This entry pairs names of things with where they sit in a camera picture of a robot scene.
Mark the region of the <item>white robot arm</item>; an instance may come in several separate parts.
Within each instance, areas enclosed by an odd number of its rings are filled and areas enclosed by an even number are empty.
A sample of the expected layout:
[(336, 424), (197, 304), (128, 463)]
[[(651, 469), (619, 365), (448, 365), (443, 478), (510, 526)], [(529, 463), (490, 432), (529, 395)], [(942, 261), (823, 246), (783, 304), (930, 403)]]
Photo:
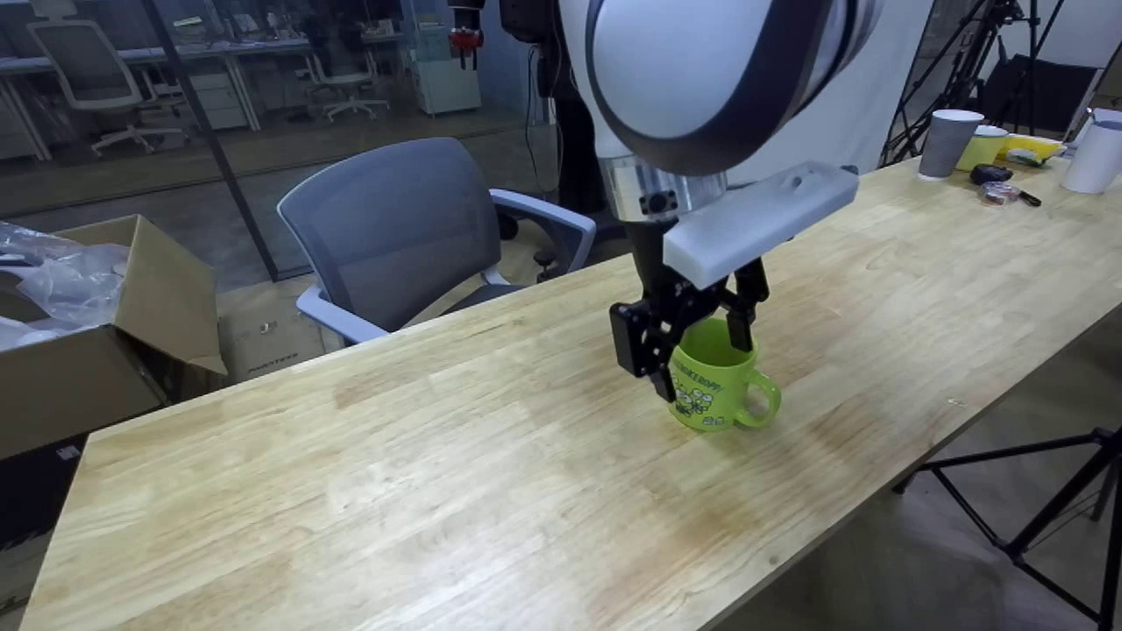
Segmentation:
[(876, 166), (933, 0), (557, 0), (611, 210), (643, 295), (619, 365), (672, 395), (689, 325), (747, 351), (766, 257)]

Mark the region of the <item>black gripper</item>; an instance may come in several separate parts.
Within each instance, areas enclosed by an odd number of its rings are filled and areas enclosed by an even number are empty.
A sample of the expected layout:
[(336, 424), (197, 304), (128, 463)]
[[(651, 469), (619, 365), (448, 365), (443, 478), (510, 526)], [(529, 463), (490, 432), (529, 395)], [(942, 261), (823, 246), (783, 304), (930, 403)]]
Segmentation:
[(656, 395), (672, 403), (677, 386), (670, 380), (670, 355), (682, 332), (717, 310), (729, 310), (729, 343), (736, 351), (750, 351), (758, 304), (772, 295), (768, 274), (761, 264), (747, 264), (733, 274), (736, 292), (729, 292), (726, 283), (696, 288), (689, 278), (664, 264), (668, 224), (632, 224), (627, 235), (634, 246), (643, 298), (611, 304), (613, 355), (627, 374), (649, 380)]

